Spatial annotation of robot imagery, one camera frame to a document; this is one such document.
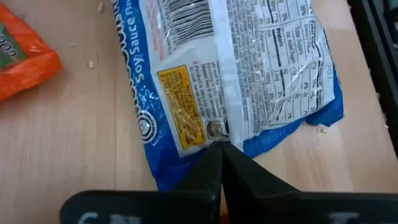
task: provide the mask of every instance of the barcode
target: barcode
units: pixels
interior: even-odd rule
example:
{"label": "barcode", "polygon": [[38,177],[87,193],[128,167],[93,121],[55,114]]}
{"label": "barcode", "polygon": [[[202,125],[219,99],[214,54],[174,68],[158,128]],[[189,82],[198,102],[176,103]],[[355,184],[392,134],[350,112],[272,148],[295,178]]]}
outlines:
{"label": "barcode", "polygon": [[210,8],[207,0],[169,0],[171,39],[178,47],[191,40],[213,35]]}

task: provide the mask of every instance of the white circle logo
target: white circle logo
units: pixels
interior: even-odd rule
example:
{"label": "white circle logo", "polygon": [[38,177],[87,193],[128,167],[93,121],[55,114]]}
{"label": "white circle logo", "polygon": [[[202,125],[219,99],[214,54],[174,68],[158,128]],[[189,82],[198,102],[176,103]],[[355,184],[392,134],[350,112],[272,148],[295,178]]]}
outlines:
{"label": "white circle logo", "polygon": [[157,131],[155,118],[148,111],[138,111],[138,126],[144,144],[151,142]]}

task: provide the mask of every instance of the orange package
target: orange package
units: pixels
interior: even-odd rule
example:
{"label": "orange package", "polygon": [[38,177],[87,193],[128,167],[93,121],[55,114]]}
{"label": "orange package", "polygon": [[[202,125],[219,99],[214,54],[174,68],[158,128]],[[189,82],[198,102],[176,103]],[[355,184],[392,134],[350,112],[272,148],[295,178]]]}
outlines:
{"label": "orange package", "polygon": [[61,69],[55,51],[0,3],[0,100],[38,85]]}

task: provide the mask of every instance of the nutrition facts label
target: nutrition facts label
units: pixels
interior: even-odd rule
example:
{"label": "nutrition facts label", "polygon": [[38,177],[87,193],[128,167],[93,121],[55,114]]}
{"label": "nutrition facts label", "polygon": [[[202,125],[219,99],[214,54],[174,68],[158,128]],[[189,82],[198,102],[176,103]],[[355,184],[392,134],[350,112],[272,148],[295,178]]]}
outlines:
{"label": "nutrition facts label", "polygon": [[254,134],[316,112],[334,99],[333,62],[306,0],[229,0],[244,120]]}

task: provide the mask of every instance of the blue and white package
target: blue and white package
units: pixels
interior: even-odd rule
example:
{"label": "blue and white package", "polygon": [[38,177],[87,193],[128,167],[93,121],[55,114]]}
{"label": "blue and white package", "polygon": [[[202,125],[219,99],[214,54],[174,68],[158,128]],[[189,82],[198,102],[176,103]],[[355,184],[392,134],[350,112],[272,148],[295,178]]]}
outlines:
{"label": "blue and white package", "polygon": [[[286,8],[291,2],[295,7],[296,2],[300,1],[304,0],[210,0],[210,10],[207,0],[112,0],[146,158],[159,190],[170,190],[181,181],[201,158],[203,149],[214,141],[231,140],[245,154],[254,157],[280,143],[304,119],[314,125],[331,125],[341,119],[341,89],[322,27],[316,19],[308,22],[308,28],[304,26],[299,41],[295,32],[291,33],[292,37],[286,37],[284,29],[288,29],[288,21],[281,22],[285,18],[282,13],[274,14],[278,6],[280,13],[282,3]],[[289,14],[287,19],[294,23],[312,16],[310,1],[306,4],[307,11],[301,11],[304,16],[294,18],[293,14]],[[237,10],[239,6],[242,11],[234,12],[231,6]],[[272,54],[267,49],[267,58],[263,51],[266,45],[261,44],[261,38],[266,40],[267,30],[271,28],[266,26],[265,9],[270,10],[272,26],[275,26],[267,47],[271,47],[271,41],[279,45],[276,53]],[[238,27],[234,27],[229,15],[242,23],[244,27],[238,27],[239,32],[244,34],[231,32]],[[260,15],[263,16],[264,30],[258,26]],[[322,29],[322,34],[318,31],[319,35],[305,33],[319,29]],[[245,35],[248,35],[247,40],[251,39],[247,43],[246,39],[243,41]],[[290,49],[291,40],[294,40],[296,55]],[[244,44],[234,49],[238,42]],[[302,65],[300,52],[307,50],[313,54],[306,57],[303,62],[307,64]],[[322,54],[317,57],[314,52]],[[243,72],[238,74],[242,60],[245,67],[240,67]],[[277,76],[275,71],[269,70],[266,60],[277,63],[276,67],[280,67],[277,71],[283,75]],[[315,71],[312,67],[317,67],[317,74],[311,72]],[[251,87],[239,84],[242,77]],[[272,99],[267,92],[269,83],[263,85],[268,77],[274,78]],[[302,88],[296,90],[297,86],[306,83],[309,91]],[[304,93],[313,94],[307,96],[308,105],[312,107],[315,102],[317,107],[307,111],[307,114],[294,114],[293,118],[282,119],[285,112],[289,116],[287,108],[297,103],[295,97],[299,93],[301,101]],[[243,106],[243,98],[246,102],[252,102],[250,107]]]}

